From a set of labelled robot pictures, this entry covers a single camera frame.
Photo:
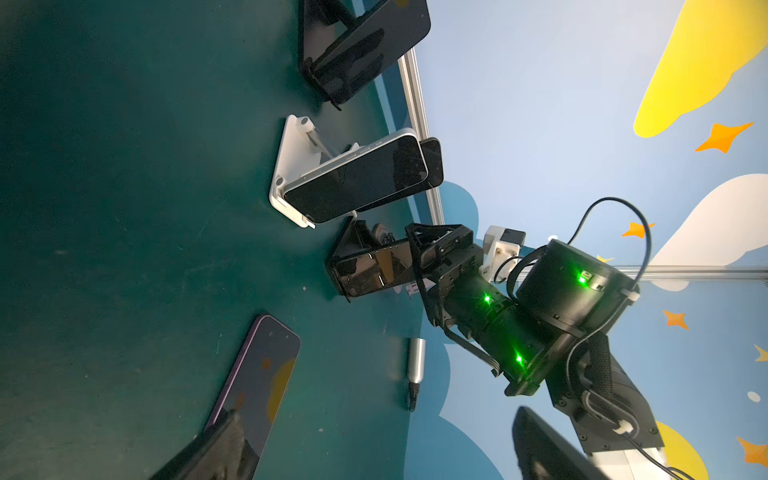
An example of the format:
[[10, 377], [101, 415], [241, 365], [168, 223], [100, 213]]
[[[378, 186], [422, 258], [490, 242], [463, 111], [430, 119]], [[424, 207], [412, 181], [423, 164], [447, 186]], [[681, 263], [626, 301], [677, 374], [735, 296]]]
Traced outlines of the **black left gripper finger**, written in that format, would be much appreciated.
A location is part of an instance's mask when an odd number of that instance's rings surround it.
[[225, 411], [150, 479], [243, 479], [248, 471], [245, 447], [240, 415]]

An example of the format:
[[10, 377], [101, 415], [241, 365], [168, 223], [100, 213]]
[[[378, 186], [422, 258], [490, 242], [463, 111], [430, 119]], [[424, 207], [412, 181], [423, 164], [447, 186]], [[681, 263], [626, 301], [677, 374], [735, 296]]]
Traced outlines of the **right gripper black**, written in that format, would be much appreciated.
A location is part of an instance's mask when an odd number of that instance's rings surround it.
[[[412, 223], [405, 228], [429, 321], [486, 363], [494, 376], [528, 373], [515, 304], [479, 273], [482, 249], [464, 225]], [[512, 438], [525, 480], [608, 480], [531, 408], [517, 410]]]

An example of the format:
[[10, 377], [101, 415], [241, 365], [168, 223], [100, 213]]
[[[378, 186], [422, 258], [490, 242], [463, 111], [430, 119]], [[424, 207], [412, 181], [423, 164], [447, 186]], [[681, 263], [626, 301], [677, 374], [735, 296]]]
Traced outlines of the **purple phone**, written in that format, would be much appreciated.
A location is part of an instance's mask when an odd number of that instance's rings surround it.
[[206, 425], [225, 412], [240, 415], [244, 439], [256, 459], [263, 457], [301, 347], [299, 336], [275, 317], [252, 323]]

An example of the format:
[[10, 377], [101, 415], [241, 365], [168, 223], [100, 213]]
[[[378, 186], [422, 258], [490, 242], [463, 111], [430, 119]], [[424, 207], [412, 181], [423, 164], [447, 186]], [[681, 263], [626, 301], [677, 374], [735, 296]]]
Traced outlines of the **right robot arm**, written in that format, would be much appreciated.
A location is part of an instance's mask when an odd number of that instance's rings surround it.
[[610, 351], [608, 331], [640, 295], [639, 280], [553, 240], [523, 257], [504, 291], [479, 271], [462, 225], [406, 230], [430, 323], [507, 381], [509, 397], [546, 387], [579, 437], [570, 445], [520, 408], [512, 438], [526, 479], [681, 479], [655, 417]]

